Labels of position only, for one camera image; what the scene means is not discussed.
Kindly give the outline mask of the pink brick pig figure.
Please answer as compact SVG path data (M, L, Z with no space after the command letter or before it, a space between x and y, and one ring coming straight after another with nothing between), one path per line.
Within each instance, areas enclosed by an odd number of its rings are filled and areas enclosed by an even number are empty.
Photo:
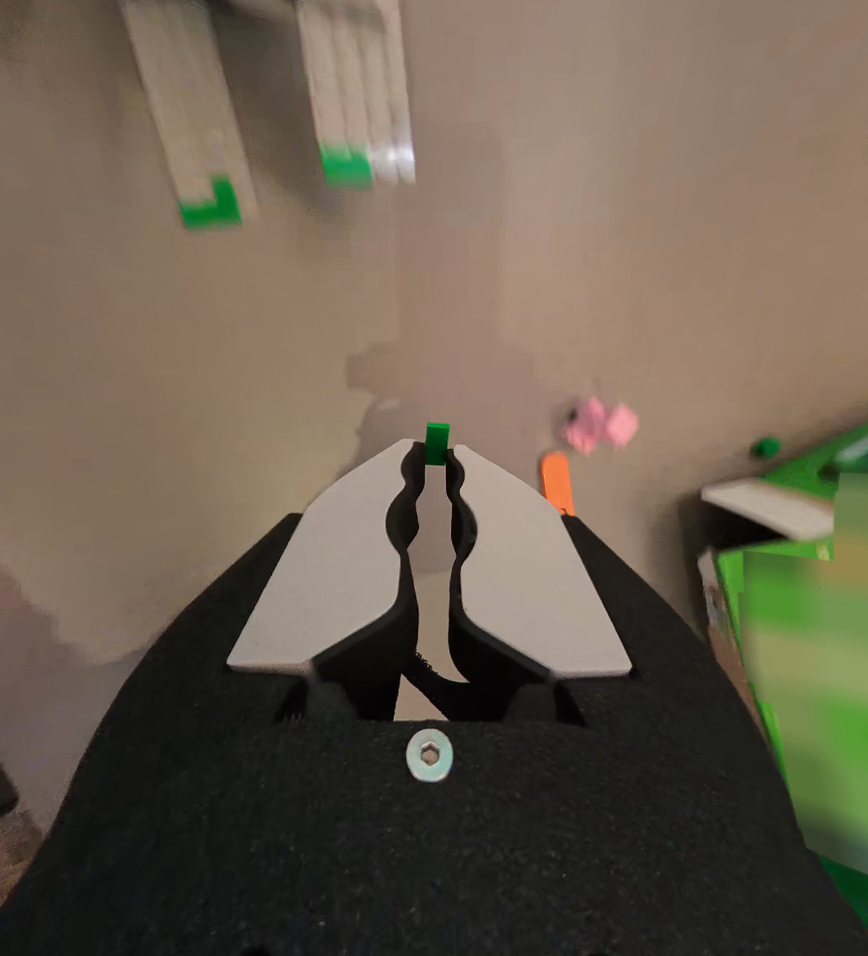
M561 437L570 448L588 455L604 443L613 448L627 447L639 428L640 419L628 405L590 398L573 407Z

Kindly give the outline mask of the open green cardboard box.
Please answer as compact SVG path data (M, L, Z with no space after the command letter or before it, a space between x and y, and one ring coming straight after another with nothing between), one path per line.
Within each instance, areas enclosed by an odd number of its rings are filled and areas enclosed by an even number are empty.
M700 491L708 637L868 928L868 423L767 462Z

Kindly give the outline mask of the grey desk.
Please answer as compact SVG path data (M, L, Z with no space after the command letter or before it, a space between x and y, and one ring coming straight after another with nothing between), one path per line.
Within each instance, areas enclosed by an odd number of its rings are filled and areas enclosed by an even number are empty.
M406 2L417 183L324 186L297 32L222 8L260 217L189 233L116 2L0 2L0 760L46 830L119 684L427 422L692 624L694 494L868 419L868 2Z

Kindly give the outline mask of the orange brick separator tool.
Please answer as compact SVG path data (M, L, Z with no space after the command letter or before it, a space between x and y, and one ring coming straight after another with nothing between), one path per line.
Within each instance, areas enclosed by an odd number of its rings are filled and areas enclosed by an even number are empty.
M575 516L570 463L562 451L543 455L539 465L545 499L563 516Z

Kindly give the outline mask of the grey studded building plate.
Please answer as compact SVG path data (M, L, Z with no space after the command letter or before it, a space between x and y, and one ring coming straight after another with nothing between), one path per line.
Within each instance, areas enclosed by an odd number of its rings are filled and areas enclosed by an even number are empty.
M301 1L296 10L327 184L413 184L401 3Z

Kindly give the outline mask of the grey plate with green corner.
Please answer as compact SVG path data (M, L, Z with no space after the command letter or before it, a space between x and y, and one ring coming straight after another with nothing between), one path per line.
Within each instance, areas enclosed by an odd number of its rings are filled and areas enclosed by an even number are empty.
M257 218L208 4L121 1L118 6L184 227L207 231Z

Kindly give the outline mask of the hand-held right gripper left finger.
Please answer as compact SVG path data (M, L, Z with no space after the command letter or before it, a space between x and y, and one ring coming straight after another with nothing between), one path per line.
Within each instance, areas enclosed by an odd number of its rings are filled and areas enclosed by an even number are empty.
M425 481L424 444L402 439L316 497L229 652L228 668L338 685L359 718L391 721L418 645L408 552Z

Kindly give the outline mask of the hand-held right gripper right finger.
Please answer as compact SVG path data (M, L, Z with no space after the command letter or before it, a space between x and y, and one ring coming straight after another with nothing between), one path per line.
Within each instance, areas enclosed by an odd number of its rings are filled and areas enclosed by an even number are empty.
M561 513L472 448L445 458L454 562L448 649L472 716L502 719L525 687L624 681L633 662Z

